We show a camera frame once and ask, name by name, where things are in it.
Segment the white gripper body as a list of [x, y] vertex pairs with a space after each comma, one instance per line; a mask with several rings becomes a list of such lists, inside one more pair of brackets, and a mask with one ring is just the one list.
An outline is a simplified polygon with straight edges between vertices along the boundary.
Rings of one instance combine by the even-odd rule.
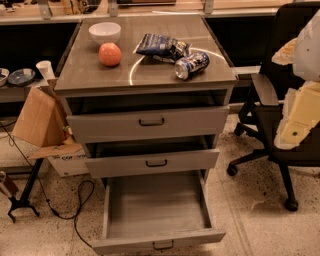
[[306, 81], [295, 93], [288, 124], [310, 130], [320, 121], [320, 82]]

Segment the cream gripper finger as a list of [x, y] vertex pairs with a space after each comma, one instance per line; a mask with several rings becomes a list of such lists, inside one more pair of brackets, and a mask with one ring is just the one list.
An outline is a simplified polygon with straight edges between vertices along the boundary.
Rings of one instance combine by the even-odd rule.
[[272, 56], [271, 61], [278, 65], [292, 64], [296, 41], [296, 38], [288, 41]]
[[310, 123], [282, 119], [276, 131], [274, 145], [283, 150], [293, 149], [300, 145], [309, 134], [310, 130]]

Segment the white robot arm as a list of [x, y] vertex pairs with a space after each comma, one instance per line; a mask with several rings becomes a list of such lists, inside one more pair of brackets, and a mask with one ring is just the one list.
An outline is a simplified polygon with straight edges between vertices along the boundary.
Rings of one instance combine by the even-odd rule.
[[299, 89], [287, 91], [283, 118], [274, 139], [277, 148], [289, 150], [298, 146], [320, 122], [320, 10], [296, 38], [273, 55], [272, 62], [291, 64], [294, 75], [304, 80]]

